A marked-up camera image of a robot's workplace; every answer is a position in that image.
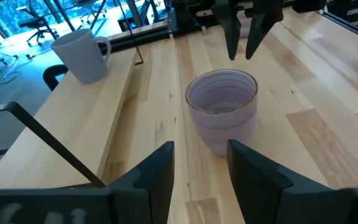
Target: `light wood tabletop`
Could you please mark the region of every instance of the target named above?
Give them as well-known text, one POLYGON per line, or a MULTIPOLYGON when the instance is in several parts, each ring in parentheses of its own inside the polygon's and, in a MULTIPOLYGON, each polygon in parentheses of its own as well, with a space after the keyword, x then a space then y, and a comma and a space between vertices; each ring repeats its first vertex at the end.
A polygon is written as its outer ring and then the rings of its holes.
POLYGON ((113 181, 173 140, 168 222, 244 223, 227 162, 202 143, 184 98, 197 76, 235 68, 259 84, 250 147, 334 189, 358 187, 358 35, 288 9, 251 60, 246 41, 234 61, 219 26, 143 45, 145 63, 134 68, 103 179, 113 181))
MULTIPOLYGON (((121 112, 135 49, 114 53, 109 75, 81 85, 68 72, 35 119, 90 171, 101 177, 121 112)), ((25 128, 0 160, 0 189, 54 188, 88 184, 69 163, 25 128)))

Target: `desk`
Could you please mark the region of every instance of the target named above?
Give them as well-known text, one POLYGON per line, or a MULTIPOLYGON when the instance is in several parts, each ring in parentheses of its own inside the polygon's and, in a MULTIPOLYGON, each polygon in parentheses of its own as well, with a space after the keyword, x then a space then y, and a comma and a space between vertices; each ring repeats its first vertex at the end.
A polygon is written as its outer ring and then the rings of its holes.
MULTIPOLYGON (((90 171, 101 177, 121 112, 136 49, 110 55, 109 75, 81 85, 68 72, 35 115, 90 171)), ((25 128, 0 160, 0 189, 88 184, 77 170, 25 128)))
POLYGON ((245 46, 230 61, 219 26, 141 46, 143 69, 131 81, 140 87, 122 107, 106 182, 174 140, 168 223, 244 223, 226 160, 201 142, 184 98, 196 76, 235 68, 259 83, 252 148, 334 189, 358 187, 358 36, 317 13, 285 10, 250 61, 245 46))

